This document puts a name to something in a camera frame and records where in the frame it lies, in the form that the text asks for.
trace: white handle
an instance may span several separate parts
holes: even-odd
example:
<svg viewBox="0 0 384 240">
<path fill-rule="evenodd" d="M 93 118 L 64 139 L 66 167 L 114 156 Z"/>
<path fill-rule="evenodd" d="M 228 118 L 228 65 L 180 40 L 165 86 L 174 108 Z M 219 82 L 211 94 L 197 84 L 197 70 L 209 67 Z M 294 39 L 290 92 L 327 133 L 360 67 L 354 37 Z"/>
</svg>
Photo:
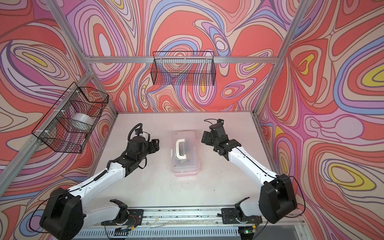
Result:
<svg viewBox="0 0 384 240">
<path fill-rule="evenodd" d="M 178 158 L 178 159 L 187 159 L 187 155 L 183 155 L 183 156 L 181 156 L 180 155 L 180 151 L 179 151 L 179 143 L 181 143 L 181 142 L 185 142 L 185 138 L 183 138 L 183 139 L 179 139 L 179 140 L 177 140 L 176 141 L 176 157 Z"/>
</svg>

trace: white table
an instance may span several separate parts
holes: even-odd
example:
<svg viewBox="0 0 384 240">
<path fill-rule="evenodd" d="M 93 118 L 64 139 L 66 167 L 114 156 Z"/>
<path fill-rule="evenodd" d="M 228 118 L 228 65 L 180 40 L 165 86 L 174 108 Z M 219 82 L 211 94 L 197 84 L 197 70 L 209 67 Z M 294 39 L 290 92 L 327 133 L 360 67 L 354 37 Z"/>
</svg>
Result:
<svg viewBox="0 0 384 240">
<path fill-rule="evenodd" d="M 96 196 L 88 206 L 100 206 L 110 199 L 119 199 L 129 207 L 174 207 L 233 205 L 244 197 L 258 198 L 260 190 L 236 165 L 215 153 L 213 147 L 201 143 L 203 132 L 209 131 L 210 124 L 203 121 L 206 118 L 224 119 L 229 139 L 236 139 L 256 160 L 270 168 L 249 112 L 119 114 L 95 173 L 120 156 L 127 146 L 129 131 L 137 123 L 143 124 L 151 139 L 160 139 L 160 150 L 147 156 L 144 169 L 137 168 Z M 176 177 L 170 158 L 171 134 L 187 130 L 194 131 L 197 137 L 200 171 L 196 176 Z"/>
</svg>

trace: storage case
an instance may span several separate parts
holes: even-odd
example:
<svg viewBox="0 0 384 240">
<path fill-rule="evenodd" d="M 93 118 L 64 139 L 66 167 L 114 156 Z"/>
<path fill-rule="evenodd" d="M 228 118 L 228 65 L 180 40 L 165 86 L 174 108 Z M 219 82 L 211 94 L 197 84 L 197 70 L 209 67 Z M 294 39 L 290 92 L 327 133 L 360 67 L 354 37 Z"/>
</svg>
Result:
<svg viewBox="0 0 384 240">
<path fill-rule="evenodd" d="M 199 172 L 197 139 L 194 131 L 175 132 L 171 149 L 172 168 L 176 176 L 193 176 Z"/>
</svg>

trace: colorful patterned wall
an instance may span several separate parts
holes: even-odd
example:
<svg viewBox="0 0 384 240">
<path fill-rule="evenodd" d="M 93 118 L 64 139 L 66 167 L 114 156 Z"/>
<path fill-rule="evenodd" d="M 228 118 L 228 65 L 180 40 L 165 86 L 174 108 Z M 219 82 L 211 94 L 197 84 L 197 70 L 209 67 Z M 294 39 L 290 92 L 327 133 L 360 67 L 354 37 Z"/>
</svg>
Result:
<svg viewBox="0 0 384 240">
<path fill-rule="evenodd" d="M 383 70 L 384 1 L 314 0 L 258 112 L 314 239 L 384 239 Z"/>
<path fill-rule="evenodd" d="M 43 0 L 2 1 L 0 20 L 1 171 L 84 69 Z M 0 239 L 49 237 L 29 229 L 32 212 L 55 188 L 67 188 L 86 179 L 110 128 L 111 116 L 106 109 L 82 154 L 55 153 L 45 145 L 38 148 L 0 197 Z M 36 212 L 32 228 L 39 228 L 42 212 Z"/>
<path fill-rule="evenodd" d="M 61 9 L 85 53 L 151 56 L 212 50 L 276 56 L 295 1 L 66 1 Z M 271 65 L 218 64 L 216 85 L 153 86 L 151 64 L 94 64 L 118 111 L 249 111 Z"/>
</svg>

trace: wire mesh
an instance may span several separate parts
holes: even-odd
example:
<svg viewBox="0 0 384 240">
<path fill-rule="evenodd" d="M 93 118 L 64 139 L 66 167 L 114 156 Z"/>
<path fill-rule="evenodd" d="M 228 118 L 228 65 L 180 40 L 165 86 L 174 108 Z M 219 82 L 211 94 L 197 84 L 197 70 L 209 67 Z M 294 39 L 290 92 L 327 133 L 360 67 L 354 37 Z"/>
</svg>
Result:
<svg viewBox="0 0 384 240">
<path fill-rule="evenodd" d="M 154 85 L 215 84 L 216 66 L 211 51 L 156 51 L 153 56 Z"/>
<path fill-rule="evenodd" d="M 77 87 L 48 126 L 38 136 L 55 152 L 82 153 L 109 100 L 108 94 L 90 87 Z M 88 115 L 92 125 L 73 119 Z"/>
</svg>

